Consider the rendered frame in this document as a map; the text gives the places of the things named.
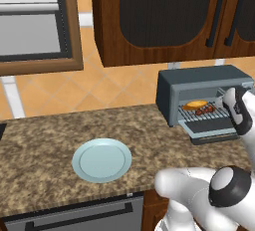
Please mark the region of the metal toaster oven rack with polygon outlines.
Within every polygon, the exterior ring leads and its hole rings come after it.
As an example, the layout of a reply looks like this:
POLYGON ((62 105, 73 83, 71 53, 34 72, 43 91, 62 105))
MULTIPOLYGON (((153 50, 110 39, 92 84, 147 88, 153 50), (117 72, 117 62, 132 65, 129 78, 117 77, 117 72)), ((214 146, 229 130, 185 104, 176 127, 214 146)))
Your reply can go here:
POLYGON ((199 120, 212 120, 216 118, 229 118, 229 114, 224 109, 218 108, 214 102, 207 103, 206 106, 214 106, 215 111, 205 115, 195 115, 195 111, 185 111, 181 107, 178 107, 178 118, 184 119, 185 121, 199 121, 199 120))

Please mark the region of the pale blue round plate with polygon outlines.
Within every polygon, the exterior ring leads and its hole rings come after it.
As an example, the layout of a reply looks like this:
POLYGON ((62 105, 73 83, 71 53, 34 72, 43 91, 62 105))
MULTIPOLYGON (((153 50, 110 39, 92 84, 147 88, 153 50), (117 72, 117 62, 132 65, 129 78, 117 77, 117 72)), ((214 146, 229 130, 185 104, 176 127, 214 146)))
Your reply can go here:
POLYGON ((107 183, 121 178, 131 166, 128 147, 112 138, 96 138, 82 144, 74 153, 72 167, 82 179, 107 183))

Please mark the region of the wooden framed window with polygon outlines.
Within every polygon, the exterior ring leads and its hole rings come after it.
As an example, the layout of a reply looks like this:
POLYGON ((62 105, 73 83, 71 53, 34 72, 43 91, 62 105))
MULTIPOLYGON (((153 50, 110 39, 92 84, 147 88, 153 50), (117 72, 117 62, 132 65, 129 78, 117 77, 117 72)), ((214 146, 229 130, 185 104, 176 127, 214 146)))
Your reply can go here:
POLYGON ((58 4, 58 11, 0 13, 0 76, 83 68, 77 0, 58 4))

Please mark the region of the wooden cupboard door dark panel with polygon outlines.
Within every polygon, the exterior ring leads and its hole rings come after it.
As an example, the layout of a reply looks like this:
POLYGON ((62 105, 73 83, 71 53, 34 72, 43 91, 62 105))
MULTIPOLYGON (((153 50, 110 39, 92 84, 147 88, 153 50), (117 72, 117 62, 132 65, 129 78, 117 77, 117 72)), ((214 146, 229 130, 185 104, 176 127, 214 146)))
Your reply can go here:
POLYGON ((244 0, 230 47, 224 45, 232 24, 238 0, 226 0, 217 37, 214 57, 238 58, 255 56, 255 0, 244 0))
POLYGON ((209 60, 217 0, 92 0, 95 42, 106 67, 209 60))

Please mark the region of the golden baguette bread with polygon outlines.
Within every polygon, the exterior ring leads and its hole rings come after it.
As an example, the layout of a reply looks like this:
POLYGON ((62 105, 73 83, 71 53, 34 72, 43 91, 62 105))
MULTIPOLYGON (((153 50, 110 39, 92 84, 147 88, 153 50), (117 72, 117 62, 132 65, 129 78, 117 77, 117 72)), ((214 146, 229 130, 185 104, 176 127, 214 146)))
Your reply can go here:
POLYGON ((196 111, 198 109, 201 109, 202 107, 207 105, 207 101, 204 100, 196 100, 186 103, 181 108, 185 111, 196 111))

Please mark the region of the wooden base cupboard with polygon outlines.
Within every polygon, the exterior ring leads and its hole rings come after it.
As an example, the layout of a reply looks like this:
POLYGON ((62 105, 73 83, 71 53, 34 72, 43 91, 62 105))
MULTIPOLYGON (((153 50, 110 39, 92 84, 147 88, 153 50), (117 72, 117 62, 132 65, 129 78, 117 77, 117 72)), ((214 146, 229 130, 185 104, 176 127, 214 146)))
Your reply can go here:
POLYGON ((154 189, 143 194, 141 231, 154 231, 158 221, 167 211, 168 199, 160 197, 154 189))

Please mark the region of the reddish brown kebab skewer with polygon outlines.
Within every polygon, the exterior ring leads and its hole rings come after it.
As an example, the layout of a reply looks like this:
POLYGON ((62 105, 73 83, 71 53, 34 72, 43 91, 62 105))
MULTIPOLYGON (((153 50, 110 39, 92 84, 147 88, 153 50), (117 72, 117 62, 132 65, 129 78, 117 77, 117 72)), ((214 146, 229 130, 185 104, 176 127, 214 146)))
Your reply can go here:
POLYGON ((196 116, 201 116, 201 115, 213 113, 214 111, 215 111, 214 106, 207 106, 207 107, 204 107, 203 109, 196 110, 195 115, 196 116))

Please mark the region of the black hob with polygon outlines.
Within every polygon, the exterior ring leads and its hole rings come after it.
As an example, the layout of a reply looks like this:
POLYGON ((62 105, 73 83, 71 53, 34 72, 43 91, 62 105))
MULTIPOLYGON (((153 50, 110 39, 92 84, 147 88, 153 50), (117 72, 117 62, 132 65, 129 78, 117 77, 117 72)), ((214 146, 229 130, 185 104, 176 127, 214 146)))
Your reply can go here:
POLYGON ((6 126, 7 126, 7 123, 0 123, 0 140, 3 136, 6 126))

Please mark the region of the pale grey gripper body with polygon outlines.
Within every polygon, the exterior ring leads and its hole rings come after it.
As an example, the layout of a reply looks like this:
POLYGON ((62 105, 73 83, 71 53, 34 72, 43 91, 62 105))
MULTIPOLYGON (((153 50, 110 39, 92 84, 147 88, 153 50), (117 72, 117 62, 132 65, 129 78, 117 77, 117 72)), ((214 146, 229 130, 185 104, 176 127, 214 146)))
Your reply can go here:
POLYGON ((235 90, 229 89, 225 92, 225 94, 215 101, 216 106, 221 109, 230 108, 232 109, 235 105, 235 90))

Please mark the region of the grey toaster oven door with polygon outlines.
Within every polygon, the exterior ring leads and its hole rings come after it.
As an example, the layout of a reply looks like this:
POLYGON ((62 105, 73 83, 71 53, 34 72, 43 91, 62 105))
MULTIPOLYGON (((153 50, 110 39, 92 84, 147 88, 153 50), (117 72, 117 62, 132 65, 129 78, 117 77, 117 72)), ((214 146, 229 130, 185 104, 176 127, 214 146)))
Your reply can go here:
POLYGON ((179 124, 188 133, 190 141, 194 145, 234 140, 238 134, 229 117, 186 121, 179 124))

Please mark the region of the grey toaster oven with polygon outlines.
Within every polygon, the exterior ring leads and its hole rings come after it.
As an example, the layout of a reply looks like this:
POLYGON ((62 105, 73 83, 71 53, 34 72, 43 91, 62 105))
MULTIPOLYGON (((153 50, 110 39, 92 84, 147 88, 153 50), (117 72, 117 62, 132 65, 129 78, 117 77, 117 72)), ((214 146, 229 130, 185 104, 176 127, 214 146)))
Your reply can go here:
POLYGON ((178 107, 196 100, 216 101, 232 87, 251 90, 253 79, 232 65, 158 72, 155 102, 169 126, 178 125, 178 107))

